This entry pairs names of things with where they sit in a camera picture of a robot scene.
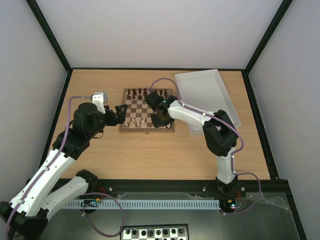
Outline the white bishop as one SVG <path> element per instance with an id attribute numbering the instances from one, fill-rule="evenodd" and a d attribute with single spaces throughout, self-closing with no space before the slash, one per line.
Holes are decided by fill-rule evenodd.
<path id="1" fill-rule="evenodd" d="M 141 121 L 141 126 L 142 126 L 143 128 L 146 128 L 147 123 L 146 123 L 146 121 L 145 121 L 145 120 L 142 120 L 142 121 Z"/>

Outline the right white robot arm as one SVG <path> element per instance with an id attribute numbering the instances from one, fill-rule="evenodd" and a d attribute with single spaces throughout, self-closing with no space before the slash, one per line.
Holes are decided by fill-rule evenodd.
<path id="1" fill-rule="evenodd" d="M 175 96 L 163 98 L 154 91 L 145 101 L 154 111 L 151 121 L 156 128 L 170 125 L 174 120 L 202 128 L 207 148 L 217 159 L 216 188 L 224 196 L 233 193 L 238 179 L 234 163 L 238 135 L 228 114 L 223 110 L 213 113 L 200 110 Z"/>

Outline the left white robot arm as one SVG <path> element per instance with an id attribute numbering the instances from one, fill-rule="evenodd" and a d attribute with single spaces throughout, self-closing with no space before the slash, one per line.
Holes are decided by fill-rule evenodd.
<path id="1" fill-rule="evenodd" d="M 62 174 L 90 146 L 90 140 L 106 126 L 124 123 L 127 105 L 110 110 L 93 102 L 78 106 L 73 119 L 68 118 L 64 132 L 58 135 L 46 160 L 28 184 L 11 201 L 0 203 L 0 216 L 6 226 L 28 240 L 35 240 L 49 220 L 73 199 L 95 191 L 98 178 L 80 170 L 68 183 L 51 192 Z"/>

